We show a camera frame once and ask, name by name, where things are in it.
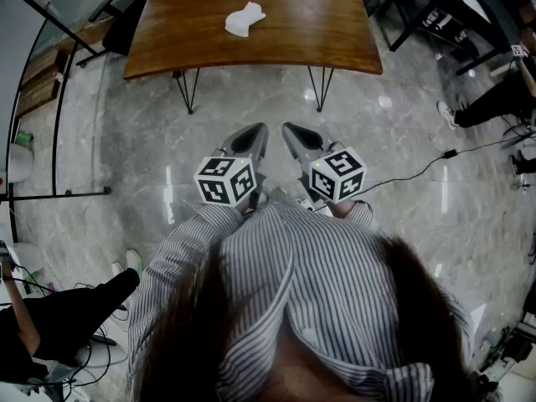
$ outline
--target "gray marble floor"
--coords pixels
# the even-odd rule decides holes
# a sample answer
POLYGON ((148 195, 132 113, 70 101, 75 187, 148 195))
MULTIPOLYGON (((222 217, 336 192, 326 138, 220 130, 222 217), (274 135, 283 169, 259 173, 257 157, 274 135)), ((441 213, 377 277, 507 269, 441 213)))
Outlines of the gray marble floor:
MULTIPOLYGON (((411 176, 445 150, 501 139, 507 126, 502 119, 451 131, 436 113, 437 100, 454 106, 456 94, 473 101, 489 89, 486 67, 474 77, 456 77, 449 49, 419 35, 391 53, 379 24, 391 40, 400 25, 388 19, 371 23, 384 73, 337 70, 322 113, 316 112, 305 67, 201 70, 193 115, 171 75, 126 82, 126 59, 117 55, 74 68, 59 125, 59 191, 109 185, 113 193, 17 204, 21 240, 41 248, 50 275, 64 289, 108 280, 111 263, 123 260, 127 248, 137 249, 148 264, 164 237, 191 216, 182 198, 198 198, 193 171, 201 158, 252 122, 270 129, 261 168, 267 186, 301 197, 299 165, 281 137, 283 121, 326 122, 368 164, 365 187, 411 176)), ((54 118, 53 103, 23 119, 22 130, 35 135, 35 164, 31 177, 16 187, 19 194, 50 190, 54 118)), ((487 302, 478 340, 516 319, 527 291, 536 190, 511 189, 509 153, 492 146, 462 154, 435 163, 415 180, 363 196, 385 229, 415 245, 430 271, 487 302)), ((90 391, 95 400, 124 400, 124 384, 124 368, 116 366, 90 391)))

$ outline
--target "striped shirt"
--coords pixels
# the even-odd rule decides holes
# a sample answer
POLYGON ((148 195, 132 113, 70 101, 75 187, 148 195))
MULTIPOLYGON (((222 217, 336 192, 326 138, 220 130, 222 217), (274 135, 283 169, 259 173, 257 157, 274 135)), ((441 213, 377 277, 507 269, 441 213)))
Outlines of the striped shirt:
MULTIPOLYGON (((131 311, 129 375, 140 366, 157 314, 185 264, 199 264, 223 240, 231 305, 249 299, 220 365, 223 400, 252 399, 262 389, 284 311, 298 339, 356 394, 430 398, 430 366, 401 359, 394 281, 368 204, 356 203, 346 219, 335 219, 304 209, 277 189, 246 221, 236 209, 191 205, 197 215, 173 231, 144 271, 131 311)), ((452 295, 444 295, 467 361, 472 320, 452 295)))

